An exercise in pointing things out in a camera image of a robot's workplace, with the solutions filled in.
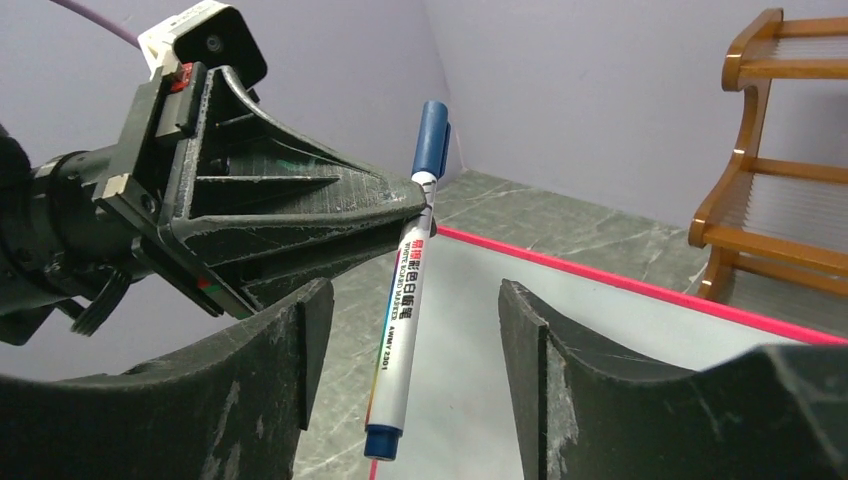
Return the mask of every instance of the black 3d-printed mount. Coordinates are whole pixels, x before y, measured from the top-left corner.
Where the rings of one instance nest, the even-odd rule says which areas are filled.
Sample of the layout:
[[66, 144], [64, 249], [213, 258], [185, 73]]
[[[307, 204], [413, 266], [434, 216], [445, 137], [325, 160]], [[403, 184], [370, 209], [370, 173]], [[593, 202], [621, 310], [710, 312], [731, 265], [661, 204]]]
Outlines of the black 3d-printed mount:
[[332, 314], [315, 280], [123, 375], [0, 376], [0, 478], [290, 479]]
[[271, 118], [232, 67], [180, 75], [138, 88], [115, 145], [30, 172], [0, 137], [0, 341], [26, 343], [54, 308], [91, 335], [150, 273], [246, 318], [391, 251], [424, 208], [408, 178]]
[[692, 372], [517, 282], [498, 307], [528, 480], [848, 478], [845, 347], [764, 346]]

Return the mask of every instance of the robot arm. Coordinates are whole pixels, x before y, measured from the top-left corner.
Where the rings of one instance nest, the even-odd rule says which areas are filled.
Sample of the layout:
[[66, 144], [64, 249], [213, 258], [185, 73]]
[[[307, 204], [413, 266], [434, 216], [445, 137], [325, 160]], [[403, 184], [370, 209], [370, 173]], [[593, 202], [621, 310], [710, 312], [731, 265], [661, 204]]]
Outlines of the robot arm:
[[3, 138], [3, 342], [25, 343], [54, 309], [91, 335], [151, 273], [210, 315], [244, 319], [391, 251], [423, 208], [415, 183], [259, 107], [267, 67], [235, 8], [200, 2], [139, 44], [151, 77], [115, 145], [30, 170]]

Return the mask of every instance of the wooden stand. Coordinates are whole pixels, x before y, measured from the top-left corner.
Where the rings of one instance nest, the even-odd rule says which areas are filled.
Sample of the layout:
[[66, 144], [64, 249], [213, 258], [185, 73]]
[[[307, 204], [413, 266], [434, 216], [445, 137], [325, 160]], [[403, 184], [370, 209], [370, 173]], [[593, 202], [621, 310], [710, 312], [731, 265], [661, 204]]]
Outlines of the wooden stand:
[[848, 168], [759, 156], [773, 79], [848, 79], [848, 56], [806, 58], [810, 57], [811, 49], [802, 48], [796, 51], [805, 58], [784, 58], [785, 49], [783, 53], [780, 51], [781, 42], [790, 41], [795, 46], [810, 42], [815, 47], [813, 42], [821, 42], [823, 38], [848, 46], [848, 17], [784, 21], [783, 9], [774, 8], [761, 13], [727, 51], [722, 88], [743, 92], [745, 104], [730, 162], [698, 208], [689, 229], [690, 245], [712, 247], [698, 291], [703, 298], [720, 300], [734, 269], [848, 296], [848, 237], [846, 249], [839, 251], [805, 244], [795, 238], [753, 233], [747, 231], [744, 221], [741, 224], [728, 221], [729, 212], [738, 211], [740, 202], [741, 208], [745, 208], [757, 175], [835, 184], [848, 189]]

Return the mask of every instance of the blue marker end cap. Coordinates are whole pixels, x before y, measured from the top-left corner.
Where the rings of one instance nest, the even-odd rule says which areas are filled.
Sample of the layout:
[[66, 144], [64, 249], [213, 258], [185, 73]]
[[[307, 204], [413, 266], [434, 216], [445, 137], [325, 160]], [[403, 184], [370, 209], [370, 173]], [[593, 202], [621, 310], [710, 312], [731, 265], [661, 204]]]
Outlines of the blue marker end cap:
[[448, 107], [435, 100], [425, 103], [424, 111], [421, 112], [415, 160], [412, 162], [413, 174], [429, 172], [436, 178], [442, 178], [448, 161], [450, 132]]
[[365, 456], [372, 460], [393, 461], [397, 458], [397, 447], [401, 431], [393, 427], [369, 425], [365, 437]]

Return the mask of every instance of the whiteboard marker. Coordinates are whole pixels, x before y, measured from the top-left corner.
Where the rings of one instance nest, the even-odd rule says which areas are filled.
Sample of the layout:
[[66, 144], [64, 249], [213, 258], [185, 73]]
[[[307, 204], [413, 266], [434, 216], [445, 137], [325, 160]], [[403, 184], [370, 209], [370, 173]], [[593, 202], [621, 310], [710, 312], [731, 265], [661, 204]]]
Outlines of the whiteboard marker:
[[383, 340], [365, 417], [365, 456], [373, 460], [394, 460], [403, 435], [433, 203], [436, 184], [445, 173], [450, 128], [447, 107], [440, 102], [427, 102], [412, 165], [412, 181], [421, 185], [427, 203], [421, 215], [403, 228], [395, 260]]

